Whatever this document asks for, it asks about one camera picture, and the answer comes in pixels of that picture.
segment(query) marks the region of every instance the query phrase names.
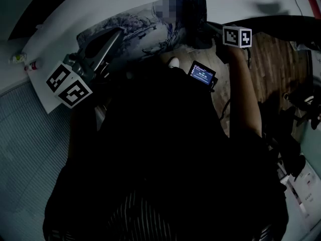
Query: painting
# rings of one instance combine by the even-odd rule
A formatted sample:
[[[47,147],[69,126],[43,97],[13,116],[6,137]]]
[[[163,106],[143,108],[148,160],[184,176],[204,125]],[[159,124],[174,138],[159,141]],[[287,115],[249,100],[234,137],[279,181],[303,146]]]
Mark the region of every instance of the painting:
[[[81,46],[101,31],[123,29],[123,43],[110,65],[121,67],[181,45],[201,48],[198,35],[206,23],[206,14],[206,0],[160,0],[103,20],[80,33],[77,42]]]

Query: white sneaker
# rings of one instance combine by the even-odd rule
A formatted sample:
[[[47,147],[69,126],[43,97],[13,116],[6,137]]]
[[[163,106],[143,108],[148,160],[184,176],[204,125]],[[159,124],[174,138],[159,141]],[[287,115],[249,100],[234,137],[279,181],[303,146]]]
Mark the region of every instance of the white sneaker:
[[[173,57],[169,60],[168,62],[168,67],[169,68],[174,68],[174,67],[178,67],[180,66],[180,61],[177,57]]]

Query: camera screen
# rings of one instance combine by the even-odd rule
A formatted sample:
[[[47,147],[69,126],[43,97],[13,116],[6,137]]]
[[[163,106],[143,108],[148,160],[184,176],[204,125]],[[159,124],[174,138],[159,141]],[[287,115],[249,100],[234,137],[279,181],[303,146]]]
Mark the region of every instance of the camera screen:
[[[200,66],[194,65],[191,76],[195,79],[198,79],[205,84],[209,85],[211,83],[211,80],[213,78],[213,74],[202,69]]]

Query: white table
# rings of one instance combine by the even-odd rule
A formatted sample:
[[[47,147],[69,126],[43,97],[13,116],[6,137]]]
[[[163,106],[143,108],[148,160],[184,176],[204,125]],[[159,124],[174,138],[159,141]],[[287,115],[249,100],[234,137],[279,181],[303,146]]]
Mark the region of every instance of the white table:
[[[94,24],[143,4],[156,0],[65,0],[44,22],[43,27],[29,39],[23,51],[28,61],[42,58],[42,69],[29,72],[30,80],[47,113],[60,102],[45,84],[59,60],[78,51],[76,36]],[[307,0],[297,0],[305,16],[313,16]],[[281,13],[300,15],[294,0],[207,0],[208,21],[227,23],[251,17],[266,16],[256,3],[281,2]]]

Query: black and white cube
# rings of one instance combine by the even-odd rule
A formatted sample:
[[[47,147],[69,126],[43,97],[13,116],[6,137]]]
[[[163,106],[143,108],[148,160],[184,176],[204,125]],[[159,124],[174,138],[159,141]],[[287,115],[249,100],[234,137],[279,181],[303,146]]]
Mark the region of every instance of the black and white cube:
[[[223,27],[223,44],[239,48],[252,46],[252,30],[243,27]]]
[[[54,96],[69,108],[73,108],[92,91],[69,65],[58,62],[47,78],[46,84]]]

